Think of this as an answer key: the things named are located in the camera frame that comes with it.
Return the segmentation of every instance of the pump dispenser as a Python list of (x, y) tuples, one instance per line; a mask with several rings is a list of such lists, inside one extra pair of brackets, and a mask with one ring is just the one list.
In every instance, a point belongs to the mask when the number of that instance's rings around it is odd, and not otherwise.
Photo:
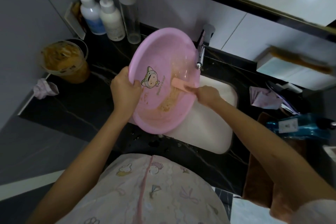
[(100, 0), (100, 18), (105, 27), (107, 36), (112, 41), (120, 41), (124, 39), (126, 33), (118, 8), (114, 6), (113, 0)]
[(100, 19), (100, 5), (95, 0), (80, 0), (81, 13), (89, 26), (91, 32), (95, 35), (105, 34), (105, 28)]

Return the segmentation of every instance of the chrome faucet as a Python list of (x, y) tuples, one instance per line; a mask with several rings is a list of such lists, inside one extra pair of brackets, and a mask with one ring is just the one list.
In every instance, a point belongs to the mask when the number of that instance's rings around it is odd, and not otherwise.
[(197, 41), (197, 53), (198, 53), (198, 59), (196, 63), (196, 68), (201, 69), (203, 66), (203, 59), (204, 59), (204, 51), (207, 46), (209, 46), (210, 39), (215, 33), (216, 29), (214, 26), (210, 24), (205, 24), (203, 26), (202, 33)]

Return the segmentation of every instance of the forearm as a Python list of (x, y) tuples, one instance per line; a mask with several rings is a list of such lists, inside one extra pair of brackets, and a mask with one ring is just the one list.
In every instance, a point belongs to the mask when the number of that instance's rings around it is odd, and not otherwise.
[(228, 123), (271, 179), (283, 188), (294, 209), (320, 198), (336, 200), (335, 190), (276, 134), (224, 100), (213, 103), (211, 108)]
[(27, 224), (55, 223), (96, 185), (127, 118), (112, 113), (93, 140), (77, 156), (45, 195)]

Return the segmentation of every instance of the white sink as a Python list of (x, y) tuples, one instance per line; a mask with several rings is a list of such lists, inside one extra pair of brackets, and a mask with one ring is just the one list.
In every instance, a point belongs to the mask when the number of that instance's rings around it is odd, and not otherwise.
[[(204, 85), (215, 87), (223, 99), (237, 106), (237, 93), (230, 85), (201, 75), (199, 86)], [(185, 120), (165, 135), (213, 153), (223, 154), (231, 145), (232, 129), (217, 113), (195, 101)]]

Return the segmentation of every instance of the clear plastic cylinder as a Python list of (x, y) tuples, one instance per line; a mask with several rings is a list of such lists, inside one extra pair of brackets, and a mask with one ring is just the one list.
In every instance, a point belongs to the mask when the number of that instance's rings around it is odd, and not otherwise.
[(131, 44), (138, 44), (141, 35), (137, 0), (119, 0), (119, 2), (127, 39)]

